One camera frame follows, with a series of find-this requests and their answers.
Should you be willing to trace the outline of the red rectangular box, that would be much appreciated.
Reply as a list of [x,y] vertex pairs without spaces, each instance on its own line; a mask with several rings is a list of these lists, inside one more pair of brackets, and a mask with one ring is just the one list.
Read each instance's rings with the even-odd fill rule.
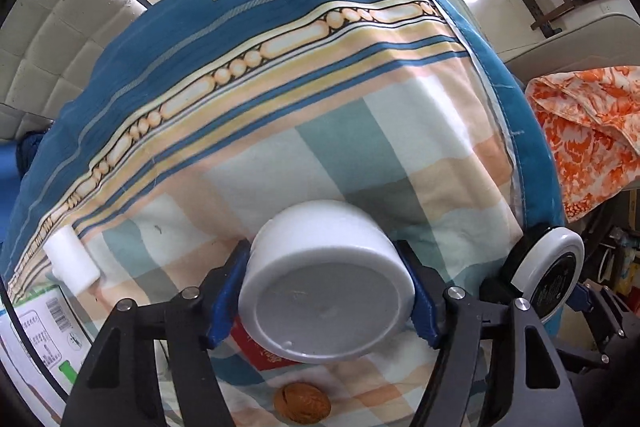
[[270,371],[270,369],[283,369],[283,367],[298,365],[298,362],[282,358],[280,355],[275,355],[259,343],[256,343],[256,341],[248,335],[246,329],[244,329],[240,317],[235,317],[234,319],[231,337],[250,364],[253,365],[255,369],[258,369],[258,371]]

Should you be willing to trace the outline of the black white round jar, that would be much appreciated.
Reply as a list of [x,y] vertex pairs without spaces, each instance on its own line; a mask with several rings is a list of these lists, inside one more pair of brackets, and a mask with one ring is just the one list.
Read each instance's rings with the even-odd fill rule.
[[584,260],[579,234],[565,227],[537,225],[515,244],[503,269],[514,291],[546,323],[570,297]]

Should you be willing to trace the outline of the large white round jar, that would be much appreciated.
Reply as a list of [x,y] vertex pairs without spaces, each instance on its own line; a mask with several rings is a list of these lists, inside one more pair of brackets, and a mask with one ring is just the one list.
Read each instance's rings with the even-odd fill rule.
[[307,364],[360,357],[408,321],[416,288],[397,249],[359,208],[302,202],[257,232],[239,295],[255,343]]

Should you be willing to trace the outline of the small white plastic cup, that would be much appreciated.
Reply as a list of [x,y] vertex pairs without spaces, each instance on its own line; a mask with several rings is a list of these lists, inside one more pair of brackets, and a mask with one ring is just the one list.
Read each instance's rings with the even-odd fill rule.
[[70,225],[54,232],[43,244],[54,276],[77,297],[96,283],[101,275],[86,247]]

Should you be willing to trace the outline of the brown walnut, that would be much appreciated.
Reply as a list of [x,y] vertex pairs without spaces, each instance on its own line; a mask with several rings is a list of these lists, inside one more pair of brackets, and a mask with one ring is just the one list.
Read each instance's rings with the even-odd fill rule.
[[320,423],[331,414],[332,404],[325,392],[307,383],[281,387],[273,397],[276,411],[299,425]]

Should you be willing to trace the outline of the open cardboard box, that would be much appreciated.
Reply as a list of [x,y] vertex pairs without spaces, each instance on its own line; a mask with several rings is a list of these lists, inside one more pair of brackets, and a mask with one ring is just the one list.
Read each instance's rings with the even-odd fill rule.
[[[58,286],[35,291],[15,307],[27,339],[65,392],[70,392],[91,348],[91,339]],[[65,402],[42,376],[17,334],[8,312],[1,312],[1,362],[26,404],[43,425],[61,424]]]

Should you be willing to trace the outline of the orange white floral cloth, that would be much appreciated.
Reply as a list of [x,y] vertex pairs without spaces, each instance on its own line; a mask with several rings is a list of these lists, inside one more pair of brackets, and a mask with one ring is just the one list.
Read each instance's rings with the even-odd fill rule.
[[639,179],[639,69],[556,72],[526,84],[573,222]]

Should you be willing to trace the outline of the blue folded mat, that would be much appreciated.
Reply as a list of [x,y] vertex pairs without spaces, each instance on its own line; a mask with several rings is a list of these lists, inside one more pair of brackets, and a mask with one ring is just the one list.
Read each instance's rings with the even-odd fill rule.
[[21,185],[21,173],[17,164],[17,143],[6,142],[0,146],[0,242],[6,240],[11,213]]

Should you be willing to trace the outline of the blue knitted cloth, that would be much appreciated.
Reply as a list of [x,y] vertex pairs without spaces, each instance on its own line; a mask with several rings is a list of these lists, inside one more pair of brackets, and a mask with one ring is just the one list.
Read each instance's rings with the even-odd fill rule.
[[25,176],[32,165],[40,143],[46,134],[46,130],[29,131],[16,142],[16,167],[21,178]]

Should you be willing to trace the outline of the checkered tablecloth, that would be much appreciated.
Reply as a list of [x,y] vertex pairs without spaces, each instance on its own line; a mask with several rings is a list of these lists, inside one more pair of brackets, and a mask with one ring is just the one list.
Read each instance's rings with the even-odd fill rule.
[[[44,136],[1,273],[17,303],[58,286],[92,341],[118,300],[167,300],[322,199],[472,292],[563,220],[521,86],[447,0],[162,0]],[[43,250],[65,225],[101,272],[77,297]]]

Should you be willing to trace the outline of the grey chair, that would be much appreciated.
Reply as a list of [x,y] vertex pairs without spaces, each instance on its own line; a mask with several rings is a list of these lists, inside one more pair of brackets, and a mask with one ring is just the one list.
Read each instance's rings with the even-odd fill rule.
[[613,66],[639,66],[639,23],[628,15],[601,15],[541,42],[498,53],[490,35],[464,0],[447,0],[496,51],[518,80]]

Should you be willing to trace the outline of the right white padded chair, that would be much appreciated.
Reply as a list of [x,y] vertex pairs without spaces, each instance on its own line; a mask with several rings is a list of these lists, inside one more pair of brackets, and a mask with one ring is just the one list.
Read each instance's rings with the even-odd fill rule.
[[16,0],[1,26],[1,139],[48,127],[143,11],[138,0]]

